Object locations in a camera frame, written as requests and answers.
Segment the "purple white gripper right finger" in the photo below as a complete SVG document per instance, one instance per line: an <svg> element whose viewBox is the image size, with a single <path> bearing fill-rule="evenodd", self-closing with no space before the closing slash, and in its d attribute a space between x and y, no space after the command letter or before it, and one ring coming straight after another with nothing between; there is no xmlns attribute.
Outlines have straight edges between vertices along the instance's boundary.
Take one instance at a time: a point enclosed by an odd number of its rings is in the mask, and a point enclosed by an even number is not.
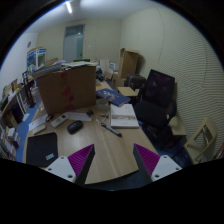
<svg viewBox="0 0 224 224"><path fill-rule="evenodd" d="M133 154L139 169L142 170L152 182L181 170L181 167L168 155L159 156L141 145L134 145Z"/></svg>

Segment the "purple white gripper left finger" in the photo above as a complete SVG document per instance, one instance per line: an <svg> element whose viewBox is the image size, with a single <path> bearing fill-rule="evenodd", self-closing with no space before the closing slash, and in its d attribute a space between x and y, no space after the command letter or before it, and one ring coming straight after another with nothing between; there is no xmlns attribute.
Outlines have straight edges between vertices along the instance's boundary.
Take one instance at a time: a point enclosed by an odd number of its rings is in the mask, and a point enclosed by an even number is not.
<svg viewBox="0 0 224 224"><path fill-rule="evenodd" d="M46 171L69 182L83 186L94 156L95 148L94 145L91 144L68 157L58 157L46 168Z"/></svg>

